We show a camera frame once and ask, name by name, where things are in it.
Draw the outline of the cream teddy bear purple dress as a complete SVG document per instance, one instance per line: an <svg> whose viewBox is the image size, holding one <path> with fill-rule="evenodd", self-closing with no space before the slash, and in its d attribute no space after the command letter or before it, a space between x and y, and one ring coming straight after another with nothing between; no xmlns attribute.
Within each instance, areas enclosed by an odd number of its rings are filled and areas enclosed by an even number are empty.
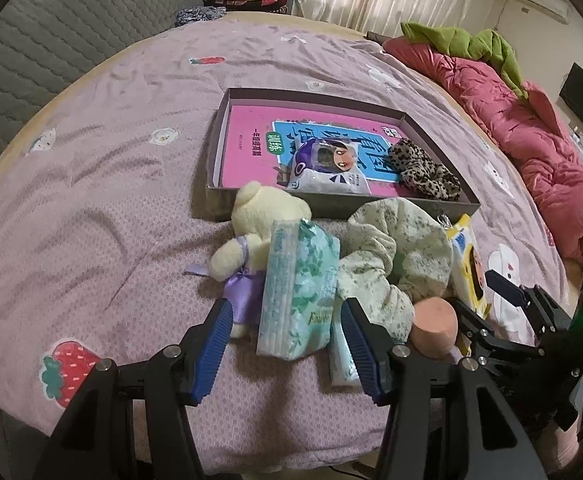
<svg viewBox="0 0 583 480"><path fill-rule="evenodd" d="M246 337L260 322L265 272L276 221L310 220L305 200L281 188L251 181L235 197L234 237L218 248L204 266L192 264L187 274L206 276L224 285L223 297L233 307L233 339Z"/></svg>

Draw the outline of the green floral tissue pack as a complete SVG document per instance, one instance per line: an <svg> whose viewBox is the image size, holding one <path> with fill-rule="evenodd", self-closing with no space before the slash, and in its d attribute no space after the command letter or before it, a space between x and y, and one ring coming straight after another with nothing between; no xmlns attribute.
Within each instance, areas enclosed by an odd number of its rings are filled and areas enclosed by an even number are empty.
<svg viewBox="0 0 583 480"><path fill-rule="evenodd" d="M273 224L256 353L296 361L331 341L340 240L313 221Z"/></svg>

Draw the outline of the white floral fabric scrunchie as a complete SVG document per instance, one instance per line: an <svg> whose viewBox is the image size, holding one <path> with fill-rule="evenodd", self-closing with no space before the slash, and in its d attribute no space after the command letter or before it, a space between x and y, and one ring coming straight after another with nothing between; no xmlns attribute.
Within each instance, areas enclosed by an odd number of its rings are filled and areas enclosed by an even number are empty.
<svg viewBox="0 0 583 480"><path fill-rule="evenodd" d="M405 198L369 202L348 220L337 298L356 299L392 340L409 339L415 304L447 289L453 254L441 224Z"/></svg>

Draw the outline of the pink and blue book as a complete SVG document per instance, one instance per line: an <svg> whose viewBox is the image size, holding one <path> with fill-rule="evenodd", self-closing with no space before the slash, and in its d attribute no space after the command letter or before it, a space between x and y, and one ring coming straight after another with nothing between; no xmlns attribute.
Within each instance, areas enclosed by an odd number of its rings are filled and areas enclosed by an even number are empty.
<svg viewBox="0 0 583 480"><path fill-rule="evenodd" d="M389 160L389 148L405 137L395 118L233 104L221 120L211 183L240 188L258 181L289 192L412 197Z"/></svg>

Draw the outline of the peach makeup sponge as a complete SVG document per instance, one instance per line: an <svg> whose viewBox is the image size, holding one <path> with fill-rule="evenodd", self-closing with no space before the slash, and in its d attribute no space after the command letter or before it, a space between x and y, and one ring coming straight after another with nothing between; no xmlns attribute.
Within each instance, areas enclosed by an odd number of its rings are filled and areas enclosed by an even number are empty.
<svg viewBox="0 0 583 480"><path fill-rule="evenodd" d="M427 358L446 358L454 347L458 332L456 313L447 300L433 297L414 304L410 340Z"/></svg>

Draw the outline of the pink quilted comforter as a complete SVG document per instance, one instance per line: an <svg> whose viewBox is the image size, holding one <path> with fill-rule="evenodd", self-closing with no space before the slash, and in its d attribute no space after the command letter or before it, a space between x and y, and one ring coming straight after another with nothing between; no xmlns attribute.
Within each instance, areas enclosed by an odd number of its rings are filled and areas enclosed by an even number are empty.
<svg viewBox="0 0 583 480"><path fill-rule="evenodd" d="M542 88L526 82L520 98L487 63L402 37L383 48L453 96L512 161L561 256L583 263L583 163Z"/></svg>

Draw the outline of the white air conditioner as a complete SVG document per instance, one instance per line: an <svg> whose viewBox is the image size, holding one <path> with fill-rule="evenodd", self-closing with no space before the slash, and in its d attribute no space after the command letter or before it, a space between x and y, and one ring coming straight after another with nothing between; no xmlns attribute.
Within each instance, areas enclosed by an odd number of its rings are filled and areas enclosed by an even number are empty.
<svg viewBox="0 0 583 480"><path fill-rule="evenodd" d="M535 6L539 6L546 12L549 12L555 18L564 24L569 23L569 5L564 0L525 0Z"/></svg>

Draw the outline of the purple patterned bed sheet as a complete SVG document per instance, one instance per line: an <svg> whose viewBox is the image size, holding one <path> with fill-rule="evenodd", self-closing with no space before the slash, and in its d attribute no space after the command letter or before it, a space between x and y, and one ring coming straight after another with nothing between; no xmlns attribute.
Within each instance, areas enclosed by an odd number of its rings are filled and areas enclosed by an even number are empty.
<svg viewBox="0 0 583 480"><path fill-rule="evenodd" d="M413 70L370 41L282 20L195 23L126 49L32 119L0 159L0 408L49 434L58 344L142 361L201 322L221 287L186 273L232 231L206 206L206 139L230 88L313 91L402 110L479 198L482 258L567 302L563 260L517 169Z"/></svg>

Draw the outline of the purple cartoon wipes pack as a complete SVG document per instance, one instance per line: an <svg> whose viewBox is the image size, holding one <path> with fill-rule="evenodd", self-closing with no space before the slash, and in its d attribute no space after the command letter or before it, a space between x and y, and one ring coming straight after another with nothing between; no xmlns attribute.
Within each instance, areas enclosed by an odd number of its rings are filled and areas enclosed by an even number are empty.
<svg viewBox="0 0 583 480"><path fill-rule="evenodd" d="M342 138L293 140L290 162L277 167L277 183L291 191L319 194L371 195L359 167L357 142Z"/></svg>

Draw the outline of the dark shallow cardboard box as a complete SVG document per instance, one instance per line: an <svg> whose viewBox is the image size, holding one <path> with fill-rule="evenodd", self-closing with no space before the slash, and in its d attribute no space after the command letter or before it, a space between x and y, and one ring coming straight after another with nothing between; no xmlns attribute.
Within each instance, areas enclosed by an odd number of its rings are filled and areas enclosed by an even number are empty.
<svg viewBox="0 0 583 480"><path fill-rule="evenodd" d="M392 145L416 148L430 185L405 184ZM457 220L480 203L442 148L404 112L290 90L230 88L215 114L206 158L206 203L226 220L250 181L305 200L317 218L346 219L364 203L405 197L433 217Z"/></svg>

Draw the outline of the grey quilted headboard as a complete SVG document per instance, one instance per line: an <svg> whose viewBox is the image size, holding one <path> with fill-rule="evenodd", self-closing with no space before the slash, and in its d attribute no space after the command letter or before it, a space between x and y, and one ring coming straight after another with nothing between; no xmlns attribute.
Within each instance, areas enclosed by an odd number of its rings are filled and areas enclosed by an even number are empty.
<svg viewBox="0 0 583 480"><path fill-rule="evenodd" d="M57 94L201 0L9 0L0 11L0 155Z"/></svg>

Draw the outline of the yellow cartoon wipes pack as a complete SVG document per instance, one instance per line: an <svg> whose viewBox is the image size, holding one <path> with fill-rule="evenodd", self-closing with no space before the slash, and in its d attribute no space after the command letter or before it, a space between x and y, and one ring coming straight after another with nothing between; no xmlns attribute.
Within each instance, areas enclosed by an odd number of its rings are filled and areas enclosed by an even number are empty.
<svg viewBox="0 0 583 480"><path fill-rule="evenodd" d="M453 292L469 309L485 320L490 310L485 296L485 271L468 214L463 214L459 221L447 226L445 232L452 246L450 283Z"/></svg>

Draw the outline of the dark patterned cloth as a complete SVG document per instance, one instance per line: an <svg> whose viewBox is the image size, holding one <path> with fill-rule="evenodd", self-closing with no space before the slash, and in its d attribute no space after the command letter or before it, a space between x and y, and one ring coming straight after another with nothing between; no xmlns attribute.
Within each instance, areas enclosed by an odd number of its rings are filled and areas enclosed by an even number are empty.
<svg viewBox="0 0 583 480"><path fill-rule="evenodd" d="M197 22L210 22L223 18L225 6L194 6L176 12L174 26L180 27Z"/></svg>

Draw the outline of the green garment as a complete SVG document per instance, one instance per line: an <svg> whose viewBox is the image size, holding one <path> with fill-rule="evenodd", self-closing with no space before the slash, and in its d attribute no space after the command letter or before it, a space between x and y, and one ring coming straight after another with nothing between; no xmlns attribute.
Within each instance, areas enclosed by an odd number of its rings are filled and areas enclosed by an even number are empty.
<svg viewBox="0 0 583 480"><path fill-rule="evenodd" d="M528 97L515 49L496 30L483 29L471 35L460 27L429 27L416 22L402 23L401 29L413 44L429 44L442 54L489 64L516 96Z"/></svg>

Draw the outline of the leopard print scrunchie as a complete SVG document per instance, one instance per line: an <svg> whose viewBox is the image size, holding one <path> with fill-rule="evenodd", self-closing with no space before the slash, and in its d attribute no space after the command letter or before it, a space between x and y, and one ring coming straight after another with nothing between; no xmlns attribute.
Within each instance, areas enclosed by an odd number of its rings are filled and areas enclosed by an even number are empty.
<svg viewBox="0 0 583 480"><path fill-rule="evenodd" d="M457 202L461 198L459 178L412 140L398 140L389 148L388 157L400 182L411 191L430 200Z"/></svg>

